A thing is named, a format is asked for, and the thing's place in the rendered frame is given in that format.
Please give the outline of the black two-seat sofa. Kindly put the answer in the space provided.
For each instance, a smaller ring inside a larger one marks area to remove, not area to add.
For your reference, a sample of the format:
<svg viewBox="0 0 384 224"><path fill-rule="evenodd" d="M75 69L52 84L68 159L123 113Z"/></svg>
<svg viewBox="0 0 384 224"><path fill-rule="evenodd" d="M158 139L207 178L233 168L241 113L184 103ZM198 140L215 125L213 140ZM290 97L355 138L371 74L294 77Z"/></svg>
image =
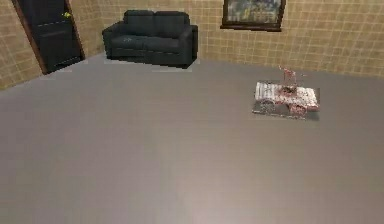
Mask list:
<svg viewBox="0 0 384 224"><path fill-rule="evenodd" d="M198 52L198 26L180 11L127 10L102 31L111 60L188 68Z"/></svg>

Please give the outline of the white and red low table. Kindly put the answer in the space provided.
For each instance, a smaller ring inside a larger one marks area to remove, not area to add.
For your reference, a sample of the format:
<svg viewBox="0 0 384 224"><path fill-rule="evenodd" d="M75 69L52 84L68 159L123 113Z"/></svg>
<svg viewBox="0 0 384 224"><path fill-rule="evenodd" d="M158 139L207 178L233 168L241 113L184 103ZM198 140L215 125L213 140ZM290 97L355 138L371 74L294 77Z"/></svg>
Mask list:
<svg viewBox="0 0 384 224"><path fill-rule="evenodd" d="M283 81L260 81L254 91L255 114L279 116L291 119L306 119L308 113L320 111L319 92L314 88L300 86L298 74L287 67L279 66Z"/></svg>

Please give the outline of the dark room door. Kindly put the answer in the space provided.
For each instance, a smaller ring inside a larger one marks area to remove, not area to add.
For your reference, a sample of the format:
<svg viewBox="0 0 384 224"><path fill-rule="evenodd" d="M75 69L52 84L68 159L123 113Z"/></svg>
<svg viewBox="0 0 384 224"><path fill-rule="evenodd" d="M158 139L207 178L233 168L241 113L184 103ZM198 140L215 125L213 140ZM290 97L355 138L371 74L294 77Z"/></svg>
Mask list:
<svg viewBox="0 0 384 224"><path fill-rule="evenodd" d="M85 59L70 0L11 0L21 13L45 74ZM62 14L72 16L65 18Z"/></svg>

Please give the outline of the dark framed wall picture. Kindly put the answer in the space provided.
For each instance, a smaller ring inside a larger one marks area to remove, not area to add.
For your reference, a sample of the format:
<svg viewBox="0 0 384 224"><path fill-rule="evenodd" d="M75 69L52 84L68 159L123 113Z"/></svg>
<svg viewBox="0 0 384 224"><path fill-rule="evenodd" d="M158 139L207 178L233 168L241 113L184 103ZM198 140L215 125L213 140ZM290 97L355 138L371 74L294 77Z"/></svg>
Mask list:
<svg viewBox="0 0 384 224"><path fill-rule="evenodd" d="M281 32L286 0L224 0L221 29Z"/></svg>

